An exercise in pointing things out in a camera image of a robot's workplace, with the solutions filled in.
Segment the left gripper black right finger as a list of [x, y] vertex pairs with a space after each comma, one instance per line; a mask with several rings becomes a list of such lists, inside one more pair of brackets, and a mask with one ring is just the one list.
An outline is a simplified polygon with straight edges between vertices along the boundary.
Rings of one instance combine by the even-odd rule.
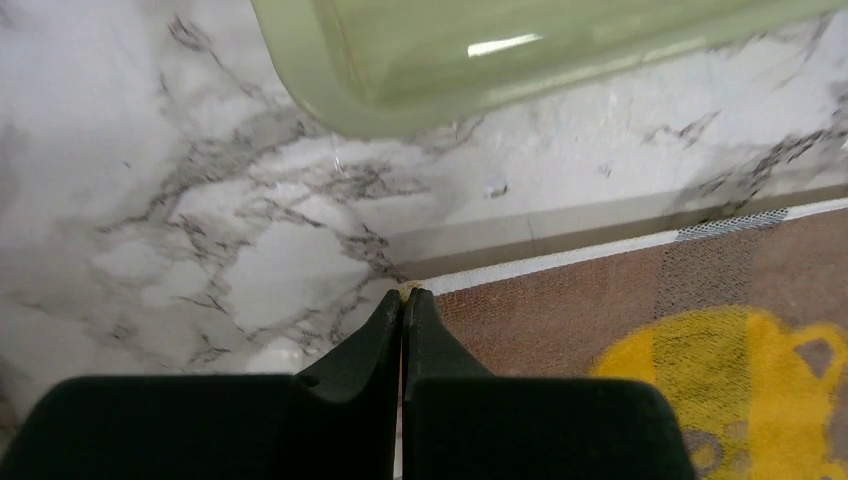
[[677, 419], [635, 380], [502, 377], [448, 331], [434, 295], [404, 309], [407, 479], [692, 479]]

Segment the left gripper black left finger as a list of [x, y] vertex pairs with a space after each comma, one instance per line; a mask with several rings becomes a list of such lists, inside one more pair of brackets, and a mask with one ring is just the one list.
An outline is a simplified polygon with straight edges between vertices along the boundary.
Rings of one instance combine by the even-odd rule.
[[90, 376], [31, 410], [5, 479], [389, 479], [403, 302], [297, 374]]

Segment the yellow towel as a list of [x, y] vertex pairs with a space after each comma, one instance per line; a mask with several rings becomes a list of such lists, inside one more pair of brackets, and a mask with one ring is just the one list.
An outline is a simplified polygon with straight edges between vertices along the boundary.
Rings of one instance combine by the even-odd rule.
[[421, 282], [498, 375], [656, 387], [700, 479], [847, 475], [847, 203]]

